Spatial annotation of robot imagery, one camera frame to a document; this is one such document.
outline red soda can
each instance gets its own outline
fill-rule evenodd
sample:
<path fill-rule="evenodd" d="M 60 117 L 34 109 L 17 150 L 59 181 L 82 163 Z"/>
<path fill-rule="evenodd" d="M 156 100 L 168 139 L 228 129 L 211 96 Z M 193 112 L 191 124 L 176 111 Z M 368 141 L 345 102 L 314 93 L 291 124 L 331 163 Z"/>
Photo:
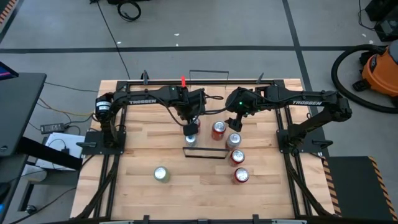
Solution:
<path fill-rule="evenodd" d="M 240 151 L 239 149 L 235 149 L 231 152 L 231 155 L 229 156 L 228 163 L 232 167 L 237 167 L 243 161 L 244 161 L 244 153 L 242 151 Z"/>
<path fill-rule="evenodd" d="M 225 130 L 226 130 L 226 125 L 224 124 L 223 121 L 216 121 L 213 124 L 212 129 L 213 130 L 211 132 L 211 137 L 214 140 L 219 141 L 219 140 L 221 140 L 224 137 L 224 133 L 225 133 Z"/>
<path fill-rule="evenodd" d="M 228 139 L 225 141 L 225 148 L 232 151 L 236 149 L 241 142 L 242 142 L 241 135 L 238 133 L 232 133 L 228 136 Z"/>
<path fill-rule="evenodd" d="M 232 176 L 234 184 L 243 184 L 249 180 L 249 172 L 245 168 L 237 168 Z"/>
<path fill-rule="evenodd" d="M 199 120 L 199 118 L 194 123 L 197 124 L 197 126 L 198 126 L 198 134 L 199 134 L 200 133 L 200 120 Z"/>

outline vacuum hose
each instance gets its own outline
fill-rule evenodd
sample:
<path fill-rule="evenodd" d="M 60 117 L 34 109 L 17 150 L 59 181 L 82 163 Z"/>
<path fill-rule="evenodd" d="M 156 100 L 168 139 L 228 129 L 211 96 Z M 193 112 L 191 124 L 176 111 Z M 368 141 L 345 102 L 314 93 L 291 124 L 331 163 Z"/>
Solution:
<path fill-rule="evenodd" d="M 378 47 L 376 45 L 371 45 L 371 44 L 363 44 L 363 45 L 358 45 L 353 47 L 352 49 L 346 50 L 345 52 L 343 52 L 334 62 L 332 68 L 331 68 L 331 80 L 333 81 L 333 84 L 335 84 L 336 89 L 345 97 L 347 97 L 348 99 L 354 101 L 355 103 L 364 106 L 366 108 L 369 108 L 371 110 L 374 111 L 378 111 L 378 112 L 382 112 L 382 113 L 392 113 L 392 114 L 396 114 L 398 113 L 398 108 L 391 108 L 388 106 L 381 106 L 381 105 L 377 105 L 374 103 L 371 103 L 369 101 L 366 101 L 356 95 L 354 95 L 353 93 L 351 93 L 350 91 L 348 91 L 339 81 L 338 76 L 337 76 L 337 71 L 338 71 L 338 67 L 340 66 L 340 63 L 349 55 L 358 52 L 358 51 L 362 51 L 362 50 L 367 50 L 369 52 L 372 52 L 374 54 L 383 54 L 385 52 L 385 48 L 382 47 Z"/>

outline soda can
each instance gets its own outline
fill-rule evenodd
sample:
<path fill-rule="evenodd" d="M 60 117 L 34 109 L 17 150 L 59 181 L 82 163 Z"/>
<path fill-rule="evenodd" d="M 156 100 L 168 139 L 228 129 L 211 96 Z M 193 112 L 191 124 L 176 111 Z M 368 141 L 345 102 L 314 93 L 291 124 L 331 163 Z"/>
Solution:
<path fill-rule="evenodd" d="M 194 122 L 198 126 L 198 134 L 200 133 L 200 120 L 199 118 Z"/>
<path fill-rule="evenodd" d="M 229 164 L 233 167 L 237 167 L 243 161 L 244 161 L 244 153 L 239 149 L 233 150 L 228 160 Z"/>
<path fill-rule="evenodd" d="M 225 130 L 226 130 L 226 125 L 224 124 L 223 121 L 216 121 L 213 124 L 212 129 L 213 130 L 211 132 L 211 137 L 214 140 L 219 141 L 219 140 L 221 140 L 224 137 L 224 133 L 225 133 Z"/>
<path fill-rule="evenodd" d="M 238 133 L 232 133 L 228 136 L 228 139 L 225 141 L 225 148 L 229 150 L 236 149 L 242 142 L 242 137 Z"/>
<path fill-rule="evenodd" d="M 232 176 L 234 184 L 243 184 L 249 180 L 249 172 L 245 168 L 237 168 Z"/>
<path fill-rule="evenodd" d="M 170 180 L 170 172 L 166 169 L 166 167 L 160 166 L 155 169 L 154 177 L 155 180 L 159 182 L 167 183 Z"/>
<path fill-rule="evenodd" d="M 197 136 L 196 134 L 192 134 L 190 136 L 185 137 L 185 144 L 188 147 L 195 147 L 197 145 Z"/>

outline power adapter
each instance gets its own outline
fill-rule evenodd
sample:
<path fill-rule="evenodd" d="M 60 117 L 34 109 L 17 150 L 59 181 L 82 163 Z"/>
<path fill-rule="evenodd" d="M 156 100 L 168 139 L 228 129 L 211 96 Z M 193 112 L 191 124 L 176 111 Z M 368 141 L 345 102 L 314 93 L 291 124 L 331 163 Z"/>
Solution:
<path fill-rule="evenodd" d="M 58 124 L 45 124 L 40 125 L 40 130 L 42 134 L 51 134 L 51 133 L 62 133 L 65 131 L 65 125 L 63 123 Z"/>

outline desk leg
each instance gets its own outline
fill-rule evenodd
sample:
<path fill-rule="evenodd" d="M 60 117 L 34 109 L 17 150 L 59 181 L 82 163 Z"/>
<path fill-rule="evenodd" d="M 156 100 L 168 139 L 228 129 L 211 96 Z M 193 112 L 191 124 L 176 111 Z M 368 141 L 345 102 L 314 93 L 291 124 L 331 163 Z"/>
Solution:
<path fill-rule="evenodd" d="M 83 159 L 73 157 L 63 152 L 57 151 L 31 139 L 22 137 L 19 141 L 17 153 L 34 156 L 38 159 L 53 162 L 60 166 L 80 170 Z"/>

